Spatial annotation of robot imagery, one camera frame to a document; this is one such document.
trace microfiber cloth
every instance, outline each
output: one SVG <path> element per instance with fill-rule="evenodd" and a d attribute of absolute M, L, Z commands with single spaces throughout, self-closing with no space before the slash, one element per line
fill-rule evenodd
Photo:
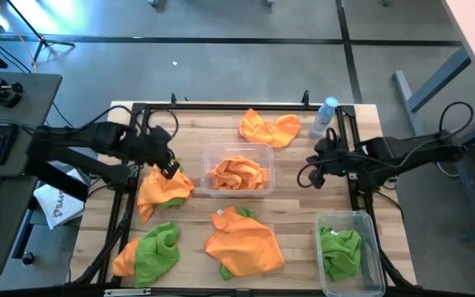
<path fill-rule="evenodd" d="M 154 165 L 139 189 L 137 207 L 140 219 L 144 223 L 148 222 L 155 205 L 182 205 L 185 199 L 190 198 L 193 189 L 194 184 L 180 170 L 177 170 L 172 179 L 166 179 L 157 165 Z"/>
<path fill-rule="evenodd" d="M 205 252 L 221 262 L 224 280 L 252 276 L 285 265 L 274 233 L 255 221 L 245 209 L 228 207 L 212 214 L 216 231 L 205 242 Z"/>
<path fill-rule="evenodd" d="M 133 239 L 113 261 L 114 276 L 135 275 L 137 288 L 147 287 L 179 261 L 179 227 L 160 224 L 143 238 Z"/>
<path fill-rule="evenodd" d="M 243 156 L 223 160 L 210 173 L 216 190 L 263 190 L 269 170 Z"/>
<path fill-rule="evenodd" d="M 342 281 L 354 276 L 360 266 L 360 244 L 362 238 L 354 231 L 333 231 L 331 227 L 320 227 L 323 268 L 333 281 Z"/>
<path fill-rule="evenodd" d="M 239 134 L 250 142 L 270 144 L 279 149 L 293 141 L 300 127 L 296 115 L 283 115 L 274 123 L 270 123 L 263 120 L 253 109 L 249 109 L 239 123 Z"/>

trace desk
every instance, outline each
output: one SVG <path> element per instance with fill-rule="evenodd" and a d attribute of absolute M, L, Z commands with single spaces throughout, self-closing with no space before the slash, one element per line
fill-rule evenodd
<path fill-rule="evenodd" d="M 133 102 L 114 101 L 111 104 L 131 108 Z M 375 105 L 356 105 L 355 110 L 361 140 L 382 136 Z M 179 239 L 181 259 L 153 287 L 320 289 L 316 245 L 312 233 L 316 213 L 350 210 L 351 207 L 345 177 L 327 176 L 326 184 L 321 190 L 302 189 L 296 183 L 296 173 L 305 164 L 305 158 L 313 154 L 316 140 L 308 137 L 308 129 L 316 111 L 260 111 L 264 119 L 272 121 L 283 114 L 294 113 L 298 115 L 302 129 L 288 148 L 275 151 L 274 192 L 264 198 L 241 199 L 211 198 L 203 193 L 200 189 L 200 161 L 202 149 L 209 142 L 246 143 L 238 133 L 238 123 L 245 111 L 175 109 L 175 112 L 180 128 L 176 138 L 170 143 L 170 148 L 181 159 L 184 173 L 193 181 L 196 188 L 191 199 L 180 209 L 156 208 L 147 224 L 142 224 L 139 214 L 135 213 L 129 232 L 129 239 L 142 237 L 153 226 L 167 221 L 175 222 L 181 228 Z M 109 114 L 108 120 L 127 124 L 129 115 L 125 111 L 115 110 Z M 151 115 L 151 121 L 167 130 L 173 130 L 173 119 L 167 113 L 154 113 Z M 336 120 L 332 122 L 332 126 L 337 129 Z M 100 156 L 99 159 L 110 164 L 119 162 L 104 156 Z M 148 168 L 145 168 L 141 172 L 140 181 L 147 170 Z M 397 199 L 395 191 L 386 191 L 385 194 Z M 113 195 L 112 191 L 101 190 L 87 200 L 71 263 L 73 279 L 83 273 L 104 243 Z M 121 209 L 125 208 L 125 201 L 124 198 Z M 205 254 L 203 245 L 214 231 L 210 214 L 230 205 L 255 211 L 257 220 L 275 232 L 287 261 L 284 269 L 262 276 L 237 277 L 229 281 L 221 279 L 219 263 Z M 374 209 L 378 217 L 377 225 L 383 250 L 400 272 L 415 283 L 412 260 L 399 210 L 389 201 L 377 196 L 374 197 Z M 117 253 L 118 251 L 114 251 L 111 256 L 114 257 Z M 111 262 L 107 280 L 110 278 Z M 123 287 L 134 286 L 134 278 L 123 278 L 121 284 Z"/>
<path fill-rule="evenodd" d="M 470 56 L 475 60 L 475 1 L 442 0 L 442 3 L 460 33 L 464 47 L 450 56 L 415 93 L 412 93 L 410 90 L 410 86 L 402 71 L 398 70 L 393 74 L 393 78 L 399 86 L 402 103 L 405 106 L 408 119 L 417 136 L 426 133 L 422 123 L 416 118 L 416 113 L 469 66 L 471 63 Z M 464 135 L 461 138 L 461 143 L 464 145 L 474 144 L 475 130 Z M 458 162 L 456 167 L 467 199 L 475 211 L 475 192 L 471 186 L 472 182 L 468 178 L 463 162 Z M 475 231 L 462 233 L 461 239 L 464 241 L 475 239 Z"/>
<path fill-rule="evenodd" d="M 14 108 L 0 106 L 0 119 L 16 120 L 33 126 L 43 125 L 62 77 L 58 74 L 0 72 L 0 78 L 9 84 L 19 82 L 24 89 L 23 99 Z M 25 153 L 30 140 L 28 134 L 20 133 L 9 160 L 26 159 Z M 35 177 L 9 177 L 0 186 L 0 275 L 36 182 Z"/>

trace gray desk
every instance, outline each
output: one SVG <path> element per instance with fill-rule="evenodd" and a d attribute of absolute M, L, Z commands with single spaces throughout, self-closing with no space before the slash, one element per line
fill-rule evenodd
<path fill-rule="evenodd" d="M 8 83 L 21 83 L 25 91 L 23 100 L 16 107 L 7 109 L 0 106 L 0 119 L 16 120 L 33 126 L 43 125 L 62 77 L 58 74 L 0 72 L 0 78 Z M 29 135 L 20 131 L 9 161 L 12 158 L 16 166 L 20 166 L 26 160 L 26 147 L 30 140 Z M 0 186 L 0 275 L 36 183 L 35 177 L 7 177 Z"/>

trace box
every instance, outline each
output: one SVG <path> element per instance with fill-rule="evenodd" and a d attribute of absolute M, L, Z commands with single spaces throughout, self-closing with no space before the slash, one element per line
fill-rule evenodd
<path fill-rule="evenodd" d="M 362 237 L 360 266 L 355 276 L 333 282 L 323 269 L 320 226 L 329 226 L 336 232 L 355 230 Z M 321 212 L 315 220 L 318 270 L 323 293 L 327 296 L 381 297 L 386 291 L 379 246 L 371 217 L 364 211 Z"/>
<path fill-rule="evenodd" d="M 224 159 L 243 156 L 269 170 L 269 176 L 263 190 L 215 190 L 210 172 Z M 201 187 L 212 197 L 265 196 L 274 190 L 275 169 L 274 152 L 269 144 L 208 144 L 203 150 L 201 168 Z"/>

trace white paper bag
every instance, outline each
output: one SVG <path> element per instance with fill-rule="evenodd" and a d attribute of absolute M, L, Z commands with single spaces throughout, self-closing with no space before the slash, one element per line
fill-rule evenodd
<path fill-rule="evenodd" d="M 76 169 L 71 170 L 67 175 L 83 182 L 82 177 L 78 174 Z M 45 213 L 49 229 L 51 230 L 83 214 L 83 202 L 52 186 L 44 185 L 36 189 L 34 196 L 40 203 L 41 209 Z"/>

